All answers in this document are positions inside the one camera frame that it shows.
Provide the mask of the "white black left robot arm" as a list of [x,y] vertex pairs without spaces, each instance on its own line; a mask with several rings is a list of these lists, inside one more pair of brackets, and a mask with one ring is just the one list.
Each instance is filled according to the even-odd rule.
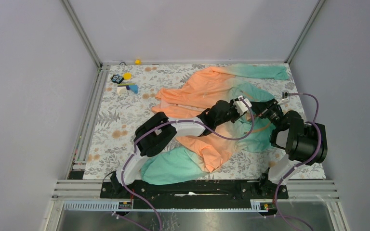
[[176,137],[215,134],[231,141],[231,137],[219,134],[216,129],[224,123],[236,122],[246,113],[253,114],[252,104],[243,96],[229,102],[219,100],[213,107],[189,119],[168,117],[164,112],[156,113],[135,131],[133,154],[123,166],[111,173],[112,192],[119,198],[126,197],[130,193],[130,184],[138,178],[144,163],[161,153]]

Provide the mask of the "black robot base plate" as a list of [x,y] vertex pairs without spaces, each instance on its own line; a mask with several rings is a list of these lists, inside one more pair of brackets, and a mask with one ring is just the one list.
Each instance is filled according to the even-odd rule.
[[190,180],[167,185],[153,185],[142,180],[122,185],[118,180],[104,182],[101,186],[100,197],[110,199],[133,198],[130,191],[146,198],[158,196],[230,196],[234,199],[279,199],[289,197],[285,185],[278,186],[268,180]]

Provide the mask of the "orange and teal jacket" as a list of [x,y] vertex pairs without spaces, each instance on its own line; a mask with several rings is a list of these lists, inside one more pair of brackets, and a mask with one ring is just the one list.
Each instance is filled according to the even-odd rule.
[[[250,79],[289,80],[285,66],[236,64],[210,66],[197,71],[179,89],[162,88],[154,112],[169,117],[192,118],[213,107],[219,100],[230,101],[244,96],[252,102],[266,102],[273,95],[250,83]],[[180,146],[150,158],[141,168],[142,180],[165,185],[197,178],[235,179],[253,170],[247,153],[270,148],[269,137],[274,126],[267,119],[251,119],[245,114],[235,123],[220,125],[216,132],[231,137],[225,140],[215,134],[203,137],[178,137]]]

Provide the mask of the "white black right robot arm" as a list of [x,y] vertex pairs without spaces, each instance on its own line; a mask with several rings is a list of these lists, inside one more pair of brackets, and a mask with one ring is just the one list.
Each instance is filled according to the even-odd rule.
[[275,99],[253,102],[252,111],[274,125],[269,138],[271,146],[285,151],[283,158],[261,174],[255,191],[263,198],[283,194],[288,179],[297,170],[322,163],[328,152],[325,125],[305,122],[300,114],[290,110],[282,112]]

